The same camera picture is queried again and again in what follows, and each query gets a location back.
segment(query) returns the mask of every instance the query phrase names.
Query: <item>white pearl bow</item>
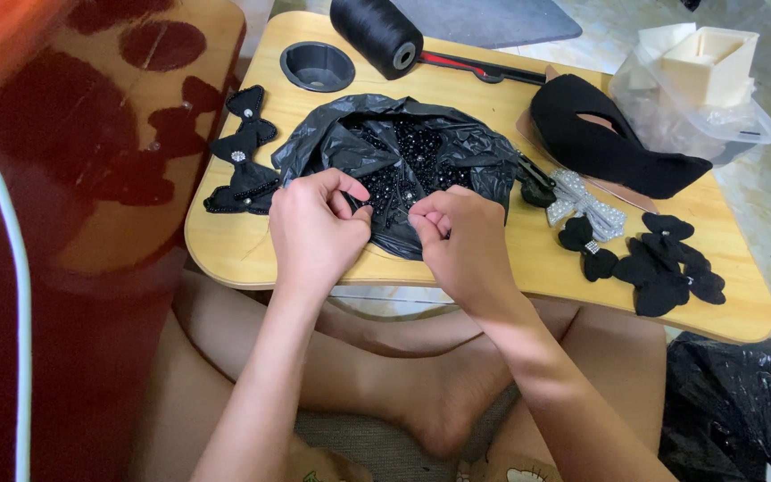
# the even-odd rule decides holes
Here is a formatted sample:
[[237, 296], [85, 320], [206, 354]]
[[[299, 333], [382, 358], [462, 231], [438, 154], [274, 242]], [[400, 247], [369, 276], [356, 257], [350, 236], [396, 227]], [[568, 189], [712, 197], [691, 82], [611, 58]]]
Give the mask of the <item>white pearl bow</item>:
[[578, 173], [572, 170], [556, 169], [549, 174], [558, 185], [555, 197], [558, 201], [547, 208], [549, 225], [554, 226], [563, 218], [576, 211], [576, 217], [587, 216], [594, 228], [594, 239], [601, 243], [624, 235], [626, 214], [620, 209], [601, 203], [585, 189], [585, 184]]

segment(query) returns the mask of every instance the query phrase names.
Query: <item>black plastic bag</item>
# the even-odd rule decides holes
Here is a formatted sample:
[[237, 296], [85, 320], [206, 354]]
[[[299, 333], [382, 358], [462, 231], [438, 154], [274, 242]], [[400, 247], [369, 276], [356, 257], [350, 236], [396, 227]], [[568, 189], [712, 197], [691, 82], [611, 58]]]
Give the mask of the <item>black plastic bag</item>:
[[771, 465], [771, 340], [668, 347], [659, 459], [681, 482], [760, 482]]
[[[414, 129], [431, 148], [441, 141], [429, 161], [415, 164], [417, 169], [413, 159], [401, 156], [406, 137], [401, 142], [398, 137], [406, 129]], [[450, 177], [507, 211], [518, 158], [506, 137], [472, 116], [410, 97], [394, 100], [370, 93], [314, 109], [273, 154], [273, 166], [281, 169], [284, 186], [330, 167], [362, 183], [383, 175], [395, 179], [394, 189], [381, 194], [387, 198], [374, 211], [371, 242], [392, 255], [420, 261], [421, 241], [407, 220], [412, 203], [444, 189], [444, 178]], [[348, 200], [354, 210], [363, 204]]]

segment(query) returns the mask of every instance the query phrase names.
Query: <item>black fabric shoe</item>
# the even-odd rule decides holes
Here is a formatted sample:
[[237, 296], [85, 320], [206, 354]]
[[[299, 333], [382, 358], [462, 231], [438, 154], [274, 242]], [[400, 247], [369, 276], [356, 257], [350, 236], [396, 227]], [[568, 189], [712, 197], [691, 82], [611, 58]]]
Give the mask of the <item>black fabric shoe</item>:
[[[645, 149], [614, 102], [576, 75], [547, 82], [530, 112], [543, 147], [562, 166], [653, 199], [674, 196], [713, 168], [706, 159]], [[615, 131], [579, 114], [601, 117]]]

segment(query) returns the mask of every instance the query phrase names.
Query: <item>reflective red surface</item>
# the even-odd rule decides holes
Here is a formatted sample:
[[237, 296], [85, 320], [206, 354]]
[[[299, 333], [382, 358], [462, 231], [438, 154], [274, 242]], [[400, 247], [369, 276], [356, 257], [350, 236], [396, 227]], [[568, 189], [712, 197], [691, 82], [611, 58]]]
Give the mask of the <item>reflective red surface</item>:
[[[0, 2], [0, 169], [33, 283], [33, 480], [123, 478], [244, 32], [226, 0]], [[0, 481], [15, 412], [0, 215]]]

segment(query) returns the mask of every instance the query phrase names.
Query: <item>black thread spool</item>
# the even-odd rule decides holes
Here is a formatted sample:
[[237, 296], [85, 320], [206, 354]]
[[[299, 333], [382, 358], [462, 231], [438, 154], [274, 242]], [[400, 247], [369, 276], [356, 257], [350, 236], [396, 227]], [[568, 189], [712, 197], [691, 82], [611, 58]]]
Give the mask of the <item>black thread spool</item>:
[[332, 26], [386, 80], [408, 74], [424, 49], [424, 36], [389, 0], [332, 0]]

